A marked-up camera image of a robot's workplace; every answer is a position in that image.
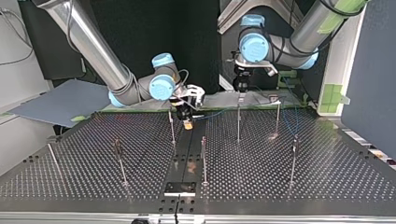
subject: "blue joint cap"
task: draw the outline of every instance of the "blue joint cap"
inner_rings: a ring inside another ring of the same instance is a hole
[[[255,15],[255,14],[250,14],[250,15],[245,15],[242,17],[241,21],[241,26],[264,26],[265,24],[265,18],[262,15]]]
[[[175,81],[168,75],[158,75],[149,83],[149,93],[152,98],[165,101],[171,98],[175,90]]]
[[[126,106],[120,103],[120,101],[117,100],[117,98],[114,96],[113,92],[111,91],[108,92],[108,99],[110,99],[111,104],[113,104],[115,107],[121,108]]]
[[[269,44],[264,36],[257,33],[244,35],[239,43],[244,59],[250,63],[258,63],[268,54]]]
[[[157,67],[169,64],[169,63],[174,63],[174,62],[175,62],[175,60],[173,59],[173,57],[170,53],[159,54],[159,55],[155,56],[151,61],[152,66],[154,68],[157,68]]]
[[[297,67],[297,68],[294,68],[294,69],[303,69],[303,70],[310,69],[312,66],[314,66],[315,62],[318,59],[318,56],[319,56],[318,52],[316,54],[311,55],[311,57],[308,59],[308,61],[306,61],[300,67]]]

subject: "blue cable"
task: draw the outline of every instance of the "blue cable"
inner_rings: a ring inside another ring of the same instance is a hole
[[[218,116],[218,115],[222,114],[224,111],[229,110],[229,109],[231,109],[231,108],[225,108],[225,109],[223,109],[223,110],[220,110],[220,111],[219,111],[218,113],[216,113],[216,114],[212,114],[212,115],[209,115],[209,116],[204,116],[204,117],[201,117],[201,118],[197,118],[197,119],[195,119],[195,120],[198,120],[198,119],[211,119],[211,118],[213,118],[213,117],[215,117],[215,116]]]
[[[286,86],[288,87],[290,94],[293,95],[293,92],[291,91],[291,88],[290,88],[290,86],[289,86],[288,80],[285,79],[284,77],[283,77],[283,80],[285,80],[285,84],[286,84]],[[299,125],[300,125],[300,121],[299,121],[299,118],[298,118],[298,109],[297,109],[297,105],[294,104],[294,111],[295,111],[295,114],[296,114],[296,126],[295,126],[295,128],[294,128],[294,132],[293,132],[292,129],[291,129],[291,126],[290,126],[290,124],[289,124],[289,121],[286,119],[286,116],[285,116],[285,108],[284,108],[283,104],[282,104],[282,110],[283,110],[283,119],[285,120],[286,125],[288,126],[289,132],[290,132],[293,136],[295,136],[295,135],[298,133],[298,131],[299,131]]]

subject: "gray sheet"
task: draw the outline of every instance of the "gray sheet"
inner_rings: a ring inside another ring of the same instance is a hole
[[[20,105],[9,113],[68,128],[76,116],[89,116],[110,104],[107,87],[79,80],[68,80],[54,90]]]
[[[358,135],[396,158],[396,1],[367,4],[342,122]]]

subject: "perforated metal table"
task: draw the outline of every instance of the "perforated metal table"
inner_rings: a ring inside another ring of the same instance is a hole
[[[0,220],[26,214],[396,217],[396,172],[314,111],[298,111],[301,151],[290,183],[294,110],[227,111],[185,131],[167,113],[101,113],[0,177]],[[206,139],[208,186],[202,186]],[[128,187],[113,144],[119,138]],[[166,197],[168,183],[196,183],[195,197]]]

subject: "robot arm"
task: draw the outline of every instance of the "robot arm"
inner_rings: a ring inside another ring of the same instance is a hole
[[[133,105],[151,98],[170,100],[172,105],[177,107],[178,117],[184,121],[185,127],[191,127],[192,109],[201,105],[205,91],[194,85],[184,85],[171,54],[163,53],[154,57],[154,74],[137,81],[134,74],[111,50],[78,1],[33,2],[47,10],[79,52],[90,62],[107,84],[108,95],[114,106]]]
[[[242,18],[239,54],[235,55],[234,81],[237,91],[246,88],[250,70],[264,67],[269,76],[277,73],[272,63],[294,69],[309,69],[318,58],[318,47],[331,33],[340,29],[345,19],[359,15],[366,0],[318,0],[290,38],[268,35],[265,18],[246,15]]]

